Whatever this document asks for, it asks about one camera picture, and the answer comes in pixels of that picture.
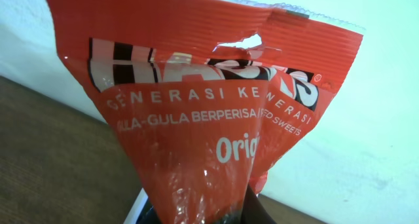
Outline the red Hacks candy bag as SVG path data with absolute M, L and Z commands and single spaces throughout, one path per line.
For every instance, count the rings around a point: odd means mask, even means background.
M 131 159 L 159 223 L 239 223 L 361 45 L 347 22 L 246 0 L 46 0 L 60 60 Z

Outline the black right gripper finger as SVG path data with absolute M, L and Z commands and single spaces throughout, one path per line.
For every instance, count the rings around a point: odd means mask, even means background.
M 247 186 L 240 224 L 276 224 L 250 185 Z

